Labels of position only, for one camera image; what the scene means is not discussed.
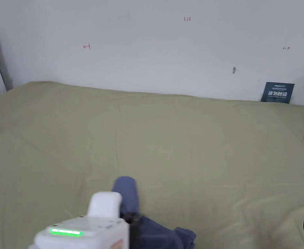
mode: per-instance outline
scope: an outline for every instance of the white robot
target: white robot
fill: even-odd
[[[129,249],[129,224],[120,218],[121,201],[116,192],[95,193],[86,216],[47,227],[29,249]]]

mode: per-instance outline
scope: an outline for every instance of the wall mark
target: wall mark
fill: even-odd
[[[85,49],[88,47],[88,49],[91,50],[91,48],[89,47],[89,44],[88,44],[88,46],[85,46],[85,45],[84,45],[83,47],[84,47]]]

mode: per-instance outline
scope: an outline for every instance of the blue cloth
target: blue cloth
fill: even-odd
[[[138,191],[135,179],[121,176],[112,189],[122,195],[121,212],[139,213]],[[180,227],[169,230],[142,216],[139,220],[140,243],[137,249],[193,249],[196,234]]]

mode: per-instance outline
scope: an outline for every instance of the white handle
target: white handle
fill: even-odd
[[[89,217],[120,218],[121,194],[117,192],[95,193],[88,206]]]

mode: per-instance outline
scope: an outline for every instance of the green bedsheet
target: green bedsheet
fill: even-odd
[[[304,248],[304,107],[32,82],[0,97],[0,249],[118,176],[196,248]]]

